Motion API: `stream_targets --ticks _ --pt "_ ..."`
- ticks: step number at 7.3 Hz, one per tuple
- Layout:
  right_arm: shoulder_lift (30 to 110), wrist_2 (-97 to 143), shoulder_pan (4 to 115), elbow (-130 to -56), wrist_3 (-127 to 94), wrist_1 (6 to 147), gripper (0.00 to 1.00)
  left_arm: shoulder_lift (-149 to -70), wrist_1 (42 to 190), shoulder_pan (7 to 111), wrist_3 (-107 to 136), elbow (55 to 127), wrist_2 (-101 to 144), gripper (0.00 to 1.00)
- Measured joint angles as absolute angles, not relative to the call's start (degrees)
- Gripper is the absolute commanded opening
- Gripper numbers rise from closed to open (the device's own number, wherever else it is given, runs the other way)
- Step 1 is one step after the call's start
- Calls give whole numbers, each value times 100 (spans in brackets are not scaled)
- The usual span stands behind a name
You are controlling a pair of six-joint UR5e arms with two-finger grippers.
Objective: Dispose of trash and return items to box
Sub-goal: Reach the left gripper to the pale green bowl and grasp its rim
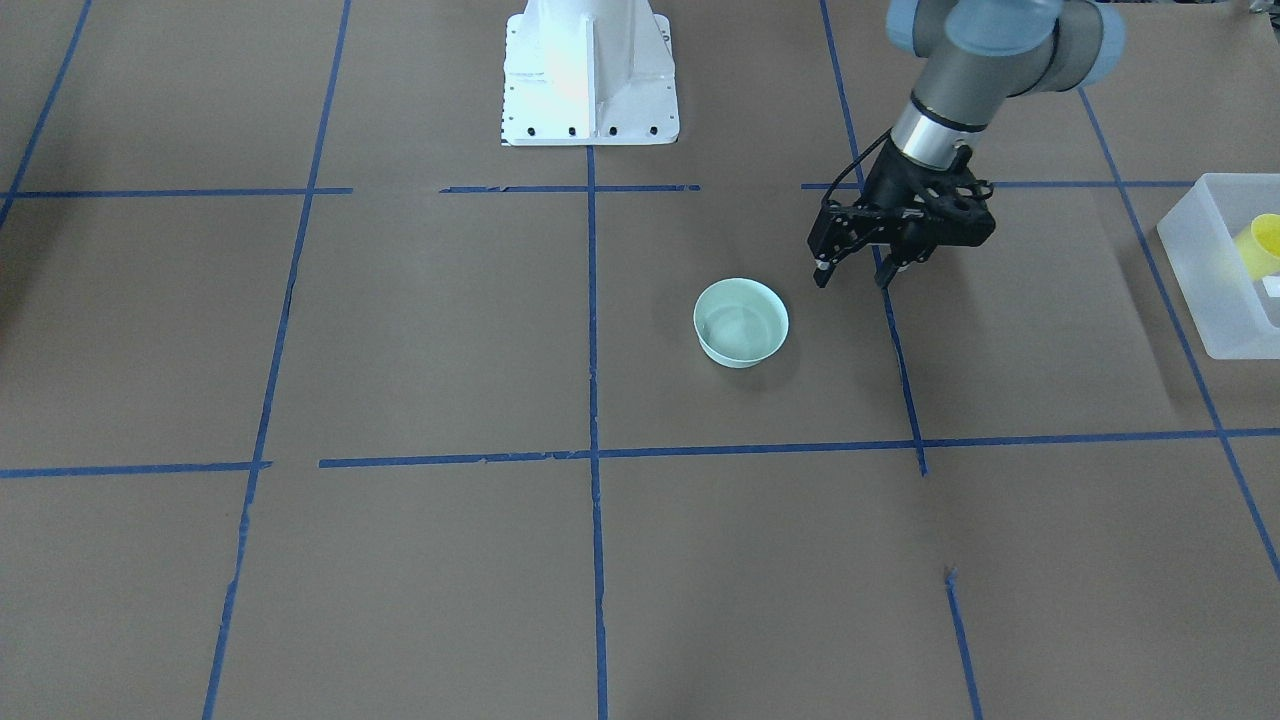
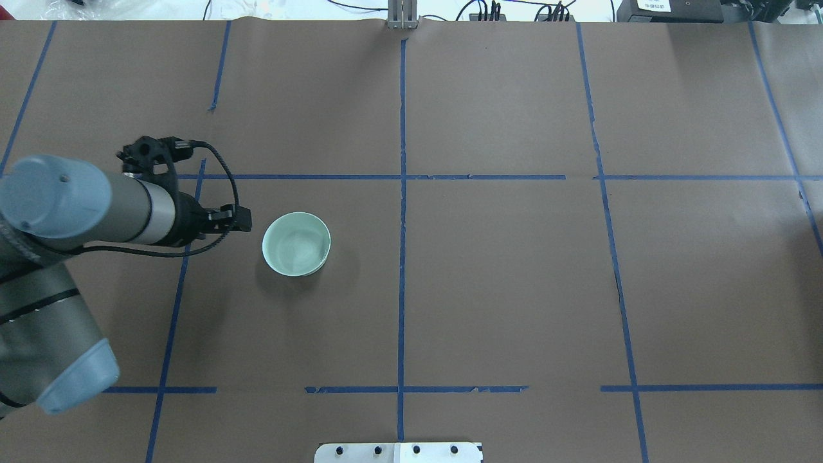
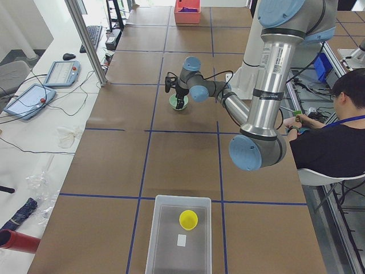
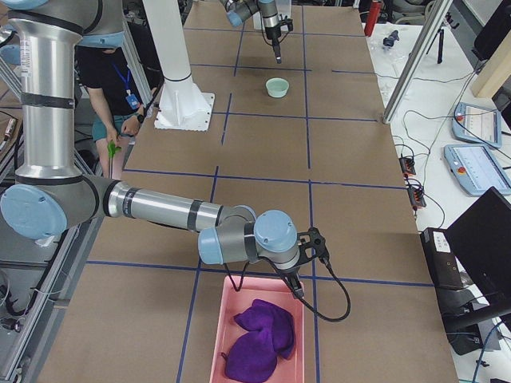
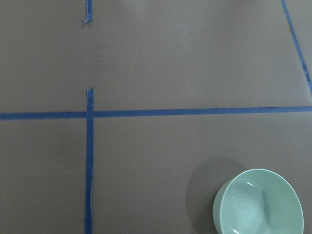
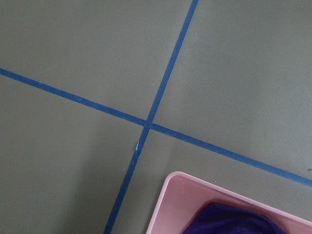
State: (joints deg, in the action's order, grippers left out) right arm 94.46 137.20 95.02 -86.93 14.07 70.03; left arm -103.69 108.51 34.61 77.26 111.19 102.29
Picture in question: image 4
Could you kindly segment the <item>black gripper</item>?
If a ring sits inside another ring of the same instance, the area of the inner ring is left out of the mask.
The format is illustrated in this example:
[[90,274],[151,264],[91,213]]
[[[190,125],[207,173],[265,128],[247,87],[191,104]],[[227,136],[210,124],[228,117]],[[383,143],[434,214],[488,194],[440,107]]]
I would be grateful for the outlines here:
[[275,60],[277,64],[282,63],[282,54],[280,50],[279,38],[280,38],[280,26],[265,26],[264,33],[266,34],[266,39],[272,44],[273,52],[275,55]]
[[284,267],[275,264],[277,274],[289,283],[290,290],[296,299],[304,298],[303,286],[299,279],[299,266]]

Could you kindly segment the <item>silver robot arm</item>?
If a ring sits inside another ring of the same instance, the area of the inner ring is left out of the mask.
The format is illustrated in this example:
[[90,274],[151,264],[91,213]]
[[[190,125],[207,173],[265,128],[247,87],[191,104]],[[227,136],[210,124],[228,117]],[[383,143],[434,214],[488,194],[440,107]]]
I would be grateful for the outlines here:
[[233,1],[221,0],[220,3],[226,11],[227,18],[233,27],[240,26],[249,18],[259,13],[261,24],[267,40],[271,42],[275,60],[282,63],[279,39],[282,35],[283,20],[279,18],[276,1]]
[[297,298],[307,261],[305,234],[272,210],[256,215],[83,174],[74,163],[74,53],[78,44],[118,48],[125,39],[119,1],[8,1],[21,43],[24,161],[1,213],[18,234],[44,239],[97,217],[125,216],[199,235],[204,263],[268,262]]

